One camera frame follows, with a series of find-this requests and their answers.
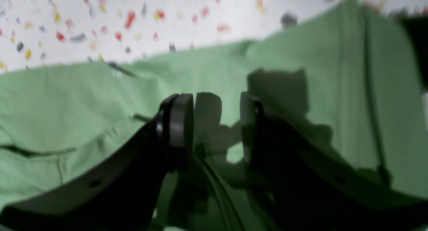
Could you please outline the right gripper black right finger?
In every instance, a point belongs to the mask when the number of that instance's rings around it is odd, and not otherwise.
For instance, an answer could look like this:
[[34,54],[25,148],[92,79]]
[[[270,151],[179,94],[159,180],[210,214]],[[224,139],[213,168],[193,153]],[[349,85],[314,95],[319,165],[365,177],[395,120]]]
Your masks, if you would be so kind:
[[331,160],[248,92],[240,96],[251,178],[266,181],[284,231],[416,231],[427,200],[393,191]]

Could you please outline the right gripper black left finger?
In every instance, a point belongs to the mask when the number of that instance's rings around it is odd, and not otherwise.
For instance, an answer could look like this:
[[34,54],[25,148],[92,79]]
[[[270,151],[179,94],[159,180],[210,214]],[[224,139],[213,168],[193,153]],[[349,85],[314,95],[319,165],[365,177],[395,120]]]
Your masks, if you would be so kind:
[[194,96],[174,94],[111,157],[42,195],[7,205],[13,231],[146,231],[165,175],[189,167]]

